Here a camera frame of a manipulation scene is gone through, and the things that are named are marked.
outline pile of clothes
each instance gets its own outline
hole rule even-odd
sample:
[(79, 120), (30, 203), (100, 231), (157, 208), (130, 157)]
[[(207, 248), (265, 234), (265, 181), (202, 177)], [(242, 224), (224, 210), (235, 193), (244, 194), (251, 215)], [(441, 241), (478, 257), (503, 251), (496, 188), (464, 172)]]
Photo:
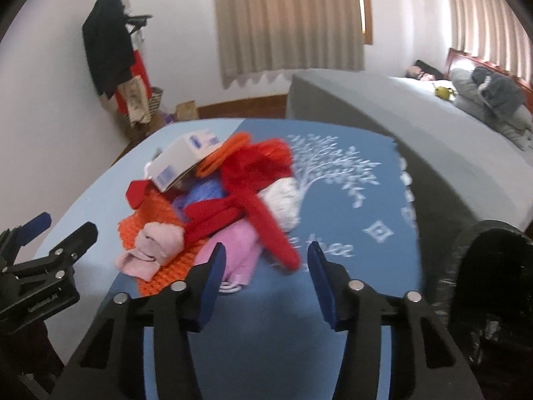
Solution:
[(285, 235), (299, 224), (301, 199), (283, 140), (254, 144), (236, 133), (197, 164), (186, 190), (161, 193), (135, 181), (126, 198), (135, 212), (118, 224), (125, 252), (115, 265), (137, 278), (143, 296), (185, 279), (219, 242), (227, 259), (221, 292), (249, 285), (264, 249), (288, 271), (300, 266)]

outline gray pillow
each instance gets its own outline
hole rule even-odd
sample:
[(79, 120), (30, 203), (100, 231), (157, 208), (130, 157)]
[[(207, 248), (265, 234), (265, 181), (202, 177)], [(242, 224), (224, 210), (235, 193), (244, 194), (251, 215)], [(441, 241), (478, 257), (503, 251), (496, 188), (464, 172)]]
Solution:
[(476, 104), (467, 97), (458, 95), (455, 98), (454, 105), (470, 116), (486, 124), (490, 129), (502, 134), (520, 150), (528, 150), (531, 145), (531, 132), (528, 130), (518, 130), (513, 125), (499, 120), (496, 116), (486, 111), (483, 106)]
[(525, 105), (520, 105), (516, 112), (511, 117), (507, 117), (505, 121), (516, 129), (528, 129), (533, 132), (533, 116)]
[(478, 119), (480, 122), (485, 123), (486, 112), (483, 106), (476, 104), (474, 101), (460, 94), (455, 98), (454, 105), (460, 110), (464, 111), (466, 114), (469, 114), (470, 116)]
[(459, 68), (452, 69), (450, 72), (450, 80), (459, 95), (463, 95), (465, 98), (474, 101), (478, 105), (483, 105), (483, 101), (478, 95), (478, 85), (472, 81), (471, 71)]

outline clamp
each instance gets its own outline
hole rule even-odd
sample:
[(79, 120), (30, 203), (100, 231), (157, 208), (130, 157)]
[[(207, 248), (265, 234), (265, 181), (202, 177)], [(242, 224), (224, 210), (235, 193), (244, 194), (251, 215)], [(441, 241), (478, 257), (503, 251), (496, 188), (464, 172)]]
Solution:
[(213, 314), (226, 268), (218, 243), (207, 263), (159, 294), (132, 299), (118, 293), (96, 316), (58, 380), (50, 400), (145, 399), (143, 332), (154, 327), (159, 400), (201, 400), (188, 332)]
[(45, 320), (79, 300), (73, 264), (97, 241), (87, 222), (53, 248), (47, 257), (14, 264), (24, 245), (51, 224), (46, 212), (0, 235), (0, 335), (13, 334)]
[(328, 262), (317, 242), (307, 250), (307, 265), (324, 320), (334, 331), (347, 331), (333, 400), (376, 399), (382, 326), (392, 331), (389, 400), (484, 400), (459, 347), (422, 295), (377, 293)]

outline blue gripper pad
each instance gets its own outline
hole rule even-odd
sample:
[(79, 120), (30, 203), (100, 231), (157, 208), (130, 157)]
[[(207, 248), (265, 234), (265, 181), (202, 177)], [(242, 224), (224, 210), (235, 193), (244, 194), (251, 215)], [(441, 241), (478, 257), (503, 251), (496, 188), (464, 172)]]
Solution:
[(17, 232), (16, 242), (17, 245), (28, 245), (37, 236), (50, 228), (52, 225), (52, 217), (48, 212), (42, 212), (42, 214), (36, 216), (31, 221), (22, 225)]
[(222, 283), (222, 276), (226, 269), (226, 248), (224, 245), (218, 243), (211, 253), (209, 261), (205, 264), (210, 264), (211, 268), (207, 274), (204, 290), (200, 297), (200, 312), (197, 319), (200, 329), (209, 322), (213, 315), (220, 283)]
[(322, 316), (337, 331), (348, 316), (343, 293), (350, 277), (342, 265), (326, 260), (318, 242), (311, 243), (307, 249), (307, 266)]

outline white wall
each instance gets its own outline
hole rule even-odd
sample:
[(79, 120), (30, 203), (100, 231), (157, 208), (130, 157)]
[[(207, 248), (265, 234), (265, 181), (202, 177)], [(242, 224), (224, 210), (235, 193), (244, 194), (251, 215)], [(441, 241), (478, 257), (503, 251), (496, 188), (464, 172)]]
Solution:
[(372, 0), (374, 45), (366, 46), (366, 70), (403, 76), (416, 60), (439, 70), (451, 46), (449, 0)]
[[(95, 0), (28, 0), (0, 43), (0, 229), (47, 210), (58, 220), (123, 150), (126, 140), (94, 92), (81, 27)], [(130, 0), (154, 16), (145, 61), (163, 104), (198, 105), (286, 93), (291, 72), (220, 80), (213, 0)], [(448, 0), (372, 0), (367, 70), (401, 76), (415, 59), (442, 68)], [(31, 256), (36, 244), (23, 254)]]
[(60, 219), (127, 144), (85, 61), (81, 26), (93, 3), (28, 0), (0, 43), (0, 230), (42, 211)]

